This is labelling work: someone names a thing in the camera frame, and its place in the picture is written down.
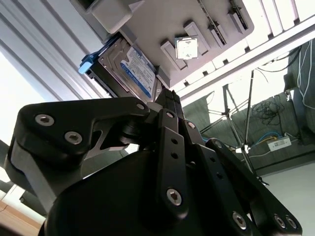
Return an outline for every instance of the blue cable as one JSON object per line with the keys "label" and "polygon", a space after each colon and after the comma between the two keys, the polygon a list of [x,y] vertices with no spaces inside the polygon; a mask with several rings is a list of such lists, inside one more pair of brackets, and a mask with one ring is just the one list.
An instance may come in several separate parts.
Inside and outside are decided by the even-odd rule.
{"label": "blue cable", "polygon": [[278,136],[278,138],[282,137],[281,134],[279,134],[278,132],[272,131],[272,132],[268,132],[266,134],[264,134],[253,146],[257,145],[260,141],[262,141],[266,136],[271,135],[271,134],[276,134]]}

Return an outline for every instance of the power strip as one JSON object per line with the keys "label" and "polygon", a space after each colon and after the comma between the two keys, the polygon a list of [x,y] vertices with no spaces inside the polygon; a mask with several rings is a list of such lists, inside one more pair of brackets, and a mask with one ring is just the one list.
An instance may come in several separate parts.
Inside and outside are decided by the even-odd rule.
{"label": "power strip", "polygon": [[288,136],[267,142],[270,151],[276,151],[291,145],[291,140]]}

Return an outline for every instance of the hard drive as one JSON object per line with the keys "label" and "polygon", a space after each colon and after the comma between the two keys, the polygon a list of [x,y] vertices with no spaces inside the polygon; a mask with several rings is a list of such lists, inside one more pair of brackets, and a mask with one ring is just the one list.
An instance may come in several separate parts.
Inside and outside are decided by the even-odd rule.
{"label": "hard drive", "polygon": [[98,62],[126,91],[142,101],[152,102],[162,89],[156,69],[135,45],[123,37],[103,52]]}

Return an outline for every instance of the wooden surface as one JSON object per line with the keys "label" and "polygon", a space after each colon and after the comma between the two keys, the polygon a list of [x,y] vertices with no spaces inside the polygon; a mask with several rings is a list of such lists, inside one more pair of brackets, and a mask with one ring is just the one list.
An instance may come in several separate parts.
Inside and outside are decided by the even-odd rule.
{"label": "wooden surface", "polygon": [[40,224],[0,201],[0,225],[23,236],[37,236]]}

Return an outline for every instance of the blue hard drive label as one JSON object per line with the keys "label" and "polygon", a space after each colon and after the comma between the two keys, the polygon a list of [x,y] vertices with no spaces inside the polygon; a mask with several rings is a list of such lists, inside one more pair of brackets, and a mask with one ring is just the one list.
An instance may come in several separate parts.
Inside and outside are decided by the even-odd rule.
{"label": "blue hard drive label", "polygon": [[154,67],[141,52],[133,47],[127,53],[128,61],[122,60],[120,65],[130,78],[149,97],[152,97],[156,79]]}

